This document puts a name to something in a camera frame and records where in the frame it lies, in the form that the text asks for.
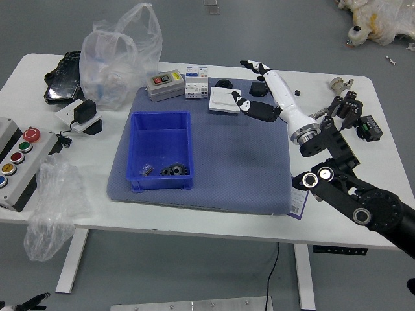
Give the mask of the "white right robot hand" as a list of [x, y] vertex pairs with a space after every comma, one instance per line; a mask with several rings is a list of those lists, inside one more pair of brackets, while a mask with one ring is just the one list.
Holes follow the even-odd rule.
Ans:
[[278, 117], [281, 118], [287, 124], [290, 140], [299, 145], [320, 133], [319, 124], [299, 108], [294, 94], [277, 71], [253, 60], [241, 60], [240, 64], [263, 77], [276, 104], [274, 107], [248, 100], [234, 91], [231, 94], [243, 114], [265, 122], [274, 122]]

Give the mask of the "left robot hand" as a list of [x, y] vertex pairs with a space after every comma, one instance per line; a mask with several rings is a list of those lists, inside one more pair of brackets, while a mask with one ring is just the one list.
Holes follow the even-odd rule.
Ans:
[[46, 310], [47, 307], [40, 305], [40, 303], [49, 298], [50, 295], [49, 292], [45, 292], [17, 305], [5, 305], [5, 302], [1, 301], [1, 310]]

